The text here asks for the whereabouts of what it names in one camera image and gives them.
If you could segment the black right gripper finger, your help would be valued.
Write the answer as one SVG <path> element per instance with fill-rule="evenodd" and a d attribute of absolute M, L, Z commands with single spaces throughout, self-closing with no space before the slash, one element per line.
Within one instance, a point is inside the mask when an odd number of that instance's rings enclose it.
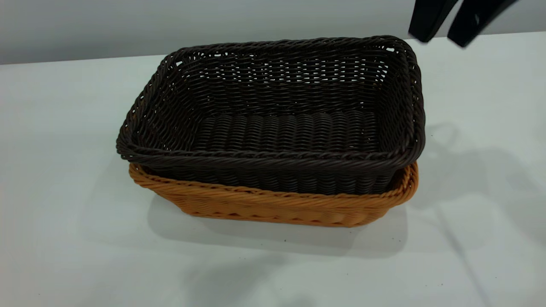
<path fill-rule="evenodd" d="M 457 2 L 457 0 L 416 0 L 408 34 L 422 43 L 429 43 Z"/>
<path fill-rule="evenodd" d="M 448 39 L 467 47 L 516 0 L 464 0 L 448 31 Z"/>

